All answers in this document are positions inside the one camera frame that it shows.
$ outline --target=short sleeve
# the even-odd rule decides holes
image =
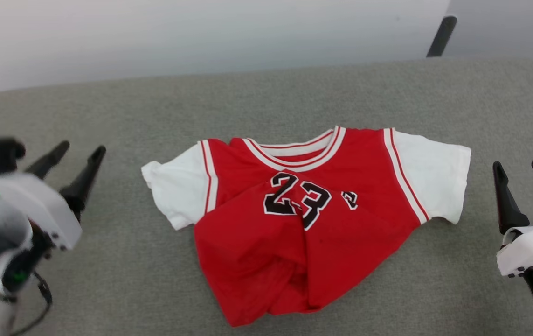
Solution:
[[[207,160],[207,155],[205,140],[165,164],[153,161],[141,168],[156,207],[175,230],[197,223],[209,210],[209,188],[215,187],[216,176],[210,176],[208,163],[212,160]]]
[[[399,169],[422,223],[443,217],[456,224],[463,210],[471,150],[389,130]]]

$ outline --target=red jersey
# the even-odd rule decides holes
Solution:
[[[198,223],[201,267],[235,326],[320,309],[431,217],[456,223],[469,157],[392,128],[335,127],[287,145],[203,140],[142,172],[175,229]]]

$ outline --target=black cable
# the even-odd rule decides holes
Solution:
[[[34,272],[34,276],[38,279],[38,290],[41,292],[42,297],[47,302],[47,306],[42,311],[42,313],[38,316],[37,319],[30,322],[28,325],[21,328],[20,330],[13,332],[10,336],[19,336],[19,335],[26,334],[26,332],[30,331],[30,329],[36,327],[36,325],[41,323],[44,317],[49,312],[49,310],[51,310],[51,305],[53,304],[53,296],[51,295],[51,289],[49,289],[48,284],[45,281],[45,279],[43,279],[37,272]]]

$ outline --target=green led light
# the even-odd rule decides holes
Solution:
[[[28,277],[26,276],[26,273],[24,272],[19,272],[19,273],[15,273],[13,274],[13,279],[15,281],[18,281],[18,282],[24,282]]]

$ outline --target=gray fabric surface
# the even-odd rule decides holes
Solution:
[[[362,284],[309,315],[230,328],[202,276],[192,228],[174,231],[140,166],[196,140],[308,140],[338,124],[396,127],[471,147],[458,225],[434,220]],[[55,306],[33,336],[489,335],[533,336],[533,300],[499,275],[491,165],[533,221],[533,60],[435,59],[252,74],[143,78],[0,94],[0,134],[26,143],[21,166],[63,139],[49,175],[70,180],[99,145],[108,153],[70,253],[40,266]],[[35,286],[18,325],[43,308]]]

